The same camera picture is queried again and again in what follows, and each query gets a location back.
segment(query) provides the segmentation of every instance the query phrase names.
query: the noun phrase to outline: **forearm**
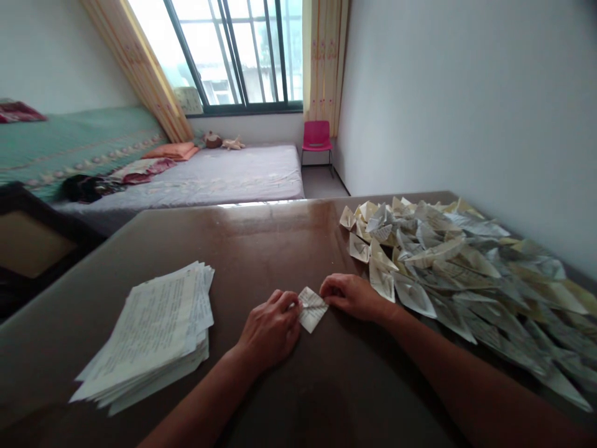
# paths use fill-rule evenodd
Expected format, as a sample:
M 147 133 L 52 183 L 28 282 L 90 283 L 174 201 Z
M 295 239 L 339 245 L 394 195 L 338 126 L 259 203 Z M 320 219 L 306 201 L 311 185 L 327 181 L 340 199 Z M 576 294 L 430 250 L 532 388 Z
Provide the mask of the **forearm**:
M 209 447 L 259 375 L 230 350 L 139 447 Z
M 544 400 L 404 309 L 387 307 L 377 322 L 417 364 L 474 446 L 576 447 L 589 441 Z

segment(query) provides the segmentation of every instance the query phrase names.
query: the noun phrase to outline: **yellow curtain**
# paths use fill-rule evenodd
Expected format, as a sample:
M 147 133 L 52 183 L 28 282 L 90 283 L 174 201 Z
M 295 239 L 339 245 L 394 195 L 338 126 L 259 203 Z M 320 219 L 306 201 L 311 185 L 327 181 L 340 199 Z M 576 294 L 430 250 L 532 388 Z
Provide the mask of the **yellow curtain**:
M 137 96 L 173 143 L 191 141 L 193 129 L 158 63 L 128 0 L 81 0 Z
M 303 0 L 303 115 L 338 135 L 349 0 Z

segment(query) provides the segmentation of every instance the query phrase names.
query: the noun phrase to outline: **wooden table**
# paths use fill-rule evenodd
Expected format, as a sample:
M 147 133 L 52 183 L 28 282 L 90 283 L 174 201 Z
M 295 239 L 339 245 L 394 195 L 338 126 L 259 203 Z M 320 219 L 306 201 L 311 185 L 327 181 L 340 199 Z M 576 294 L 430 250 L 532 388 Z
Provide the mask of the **wooden table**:
M 449 192 L 405 194 L 449 203 Z M 373 197 L 391 202 L 391 196 Z M 362 274 L 338 226 L 365 198 L 149 210 L 0 327 L 0 445 L 134 446 L 231 348 L 249 311 L 276 289 L 318 290 L 331 273 Z M 107 341 L 130 289 L 194 260 L 216 269 L 210 358 L 191 375 L 108 418 L 92 403 L 68 405 L 73 379 Z M 593 292 L 595 284 L 571 277 Z M 526 372 L 456 341 L 597 432 L 597 421 Z M 597 408 L 596 396 L 587 398 Z M 330 310 L 292 356 L 252 388 L 221 446 L 467 446 L 425 378 L 373 324 Z

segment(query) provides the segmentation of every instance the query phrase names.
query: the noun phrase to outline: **white wall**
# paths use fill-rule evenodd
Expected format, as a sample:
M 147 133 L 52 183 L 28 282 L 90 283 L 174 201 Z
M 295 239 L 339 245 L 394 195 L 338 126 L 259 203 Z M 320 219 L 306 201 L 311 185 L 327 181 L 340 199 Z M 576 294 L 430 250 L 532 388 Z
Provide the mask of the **white wall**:
M 78 0 L 2 0 L 0 36 L 0 98 L 42 113 L 139 103 Z
M 303 114 L 269 114 L 190 119 L 193 128 L 212 131 L 222 138 L 241 136 L 244 143 L 293 142 L 299 151 L 303 146 Z M 306 152 L 305 165 L 328 163 L 328 153 Z
M 350 193 L 450 189 L 597 279 L 589 3 L 353 0 L 336 154 Z

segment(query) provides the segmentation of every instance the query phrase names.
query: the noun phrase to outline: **plush toy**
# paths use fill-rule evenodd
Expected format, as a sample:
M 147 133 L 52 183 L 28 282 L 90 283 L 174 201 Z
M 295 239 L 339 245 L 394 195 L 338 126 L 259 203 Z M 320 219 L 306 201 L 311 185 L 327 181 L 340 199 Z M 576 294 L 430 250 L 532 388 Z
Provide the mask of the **plush toy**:
M 224 139 L 222 146 L 227 147 L 230 151 L 231 149 L 242 149 L 244 148 L 244 144 L 241 143 L 241 137 L 238 136 L 236 140 Z
M 205 147 L 215 149 L 222 146 L 222 139 L 219 135 L 213 134 L 211 131 L 205 136 Z

